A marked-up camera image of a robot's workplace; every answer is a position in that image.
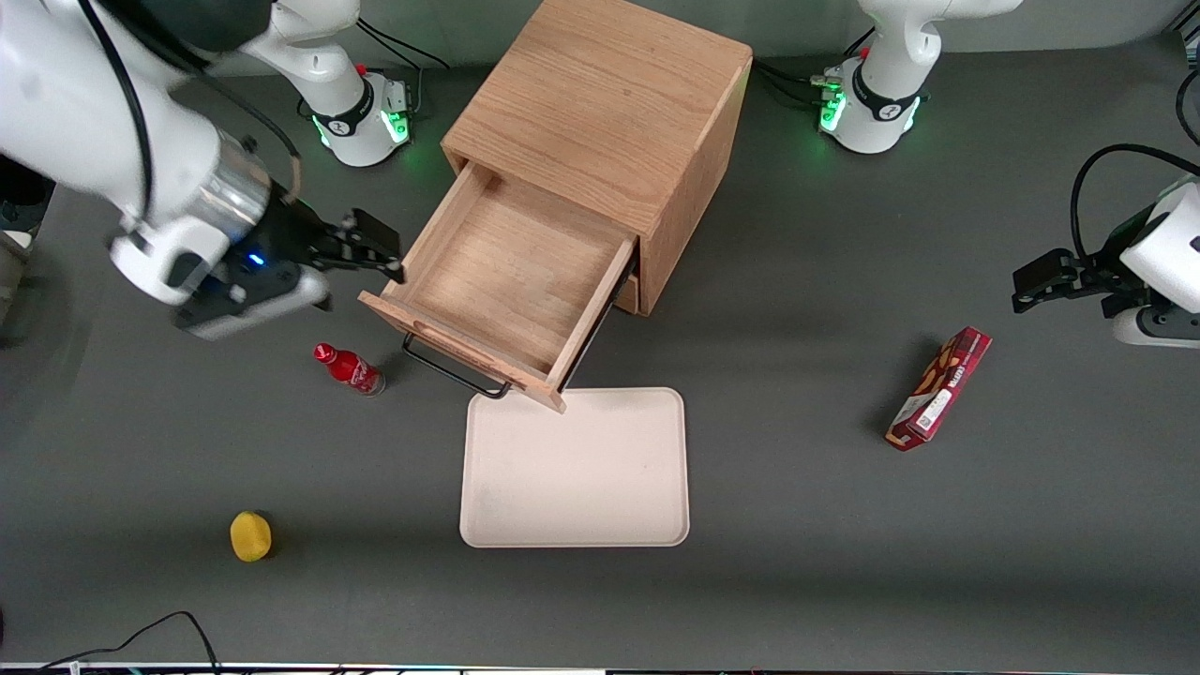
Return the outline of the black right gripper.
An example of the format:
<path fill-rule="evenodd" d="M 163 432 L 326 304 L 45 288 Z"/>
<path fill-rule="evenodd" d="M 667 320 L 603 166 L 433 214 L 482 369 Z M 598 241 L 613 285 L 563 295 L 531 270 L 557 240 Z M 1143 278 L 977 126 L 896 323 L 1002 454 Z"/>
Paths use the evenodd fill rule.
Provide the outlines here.
<path fill-rule="evenodd" d="M 284 196 L 278 183 L 271 184 L 262 219 L 229 247 L 224 256 L 228 282 L 247 293 L 292 293 L 304 275 L 304 265 L 312 262 L 319 270 L 373 270 L 404 283 L 398 231 L 360 208 L 352 208 L 328 225 L 304 201 L 287 203 Z M 313 249 L 326 234 L 346 247 Z"/>

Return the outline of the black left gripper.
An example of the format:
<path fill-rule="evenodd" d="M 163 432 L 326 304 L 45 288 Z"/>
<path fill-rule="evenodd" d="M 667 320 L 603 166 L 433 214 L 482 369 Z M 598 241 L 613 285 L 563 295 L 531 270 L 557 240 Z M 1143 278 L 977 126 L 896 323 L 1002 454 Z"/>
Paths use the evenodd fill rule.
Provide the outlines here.
<path fill-rule="evenodd" d="M 1115 319 L 1126 310 L 1163 310 L 1164 298 L 1121 259 L 1121 253 L 1148 229 L 1152 211 L 1152 208 L 1144 208 L 1132 214 L 1093 252 L 1086 251 L 1076 219 L 1076 257 L 1080 259 L 1066 247 L 1054 247 L 1020 265 L 1012 273 L 1012 312 L 1025 313 L 1046 301 L 1084 298 L 1092 295 L 1093 289 L 1104 295 L 1100 307 L 1105 319 Z M 1079 282 L 1082 273 L 1085 285 Z"/>

